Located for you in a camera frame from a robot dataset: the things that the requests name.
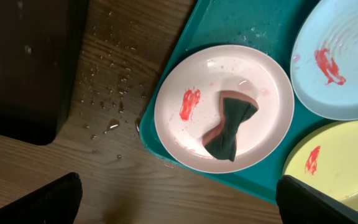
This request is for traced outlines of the yellow plate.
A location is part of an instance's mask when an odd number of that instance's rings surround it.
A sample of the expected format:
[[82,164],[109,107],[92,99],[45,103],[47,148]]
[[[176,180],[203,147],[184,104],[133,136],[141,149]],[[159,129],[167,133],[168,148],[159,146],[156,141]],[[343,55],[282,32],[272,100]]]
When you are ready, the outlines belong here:
[[334,122],[304,137],[283,174],[358,210],[358,120]]

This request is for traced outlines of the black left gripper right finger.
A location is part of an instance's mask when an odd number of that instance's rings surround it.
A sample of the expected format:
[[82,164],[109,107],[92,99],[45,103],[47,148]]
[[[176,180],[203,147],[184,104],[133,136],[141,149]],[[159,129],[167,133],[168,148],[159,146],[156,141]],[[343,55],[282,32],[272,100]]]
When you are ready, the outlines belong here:
[[290,175],[278,181],[276,203],[283,224],[358,224],[358,211]]

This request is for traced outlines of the green and orange sponge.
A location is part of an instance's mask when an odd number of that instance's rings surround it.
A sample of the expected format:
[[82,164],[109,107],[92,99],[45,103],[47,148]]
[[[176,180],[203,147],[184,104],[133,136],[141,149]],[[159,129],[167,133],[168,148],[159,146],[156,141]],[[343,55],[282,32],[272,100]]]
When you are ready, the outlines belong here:
[[258,112],[257,102],[238,91],[219,93],[219,123],[204,134],[202,144],[218,160],[234,162],[239,126]]

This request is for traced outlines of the pink plate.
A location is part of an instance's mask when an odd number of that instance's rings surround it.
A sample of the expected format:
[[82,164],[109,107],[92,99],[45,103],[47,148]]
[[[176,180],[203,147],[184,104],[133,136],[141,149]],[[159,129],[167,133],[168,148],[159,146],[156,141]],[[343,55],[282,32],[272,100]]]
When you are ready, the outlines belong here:
[[[202,144],[220,121],[223,91],[247,95],[259,107],[238,128],[233,161],[215,159]],[[154,121],[160,142],[178,162],[225,174],[271,154],[289,130],[294,106],[289,78],[274,59],[250,47],[220,45],[190,55],[168,74],[156,98]]]

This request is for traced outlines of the teal plastic tray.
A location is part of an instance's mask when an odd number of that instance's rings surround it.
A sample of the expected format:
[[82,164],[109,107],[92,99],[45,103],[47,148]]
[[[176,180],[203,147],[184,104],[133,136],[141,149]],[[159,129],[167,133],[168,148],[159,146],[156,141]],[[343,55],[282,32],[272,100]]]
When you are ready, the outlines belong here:
[[261,51],[283,68],[291,83],[295,106],[286,136],[265,159],[246,169],[225,174],[193,170],[256,197],[274,202],[277,182],[284,175],[284,164],[293,148],[304,137],[325,125],[347,122],[323,118],[312,113],[300,102],[291,82],[291,55],[296,37],[304,21],[319,2],[304,0],[199,1],[142,118],[140,137],[145,147],[162,159],[181,164],[160,142],[154,121],[155,102],[160,87],[168,74],[180,62],[200,50],[220,45],[240,45]]

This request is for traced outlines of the black water tray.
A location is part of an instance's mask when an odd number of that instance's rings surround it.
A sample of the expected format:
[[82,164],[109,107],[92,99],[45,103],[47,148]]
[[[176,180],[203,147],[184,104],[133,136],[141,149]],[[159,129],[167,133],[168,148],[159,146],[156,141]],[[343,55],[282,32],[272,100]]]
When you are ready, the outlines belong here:
[[70,110],[88,0],[0,0],[0,135],[51,143]]

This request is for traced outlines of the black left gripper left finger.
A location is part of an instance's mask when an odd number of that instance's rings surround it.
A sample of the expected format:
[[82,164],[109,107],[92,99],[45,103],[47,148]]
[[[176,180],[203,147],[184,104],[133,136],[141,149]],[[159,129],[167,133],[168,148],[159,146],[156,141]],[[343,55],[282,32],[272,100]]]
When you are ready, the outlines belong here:
[[79,174],[68,173],[0,208],[0,224],[73,224],[82,196]]

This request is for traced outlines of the light blue plate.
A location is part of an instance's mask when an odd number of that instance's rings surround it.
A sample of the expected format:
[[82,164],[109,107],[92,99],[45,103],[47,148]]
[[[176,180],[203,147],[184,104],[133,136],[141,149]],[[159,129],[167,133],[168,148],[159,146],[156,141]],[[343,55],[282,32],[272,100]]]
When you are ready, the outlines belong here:
[[293,46],[293,90],[312,113],[358,119],[358,0],[320,1]]

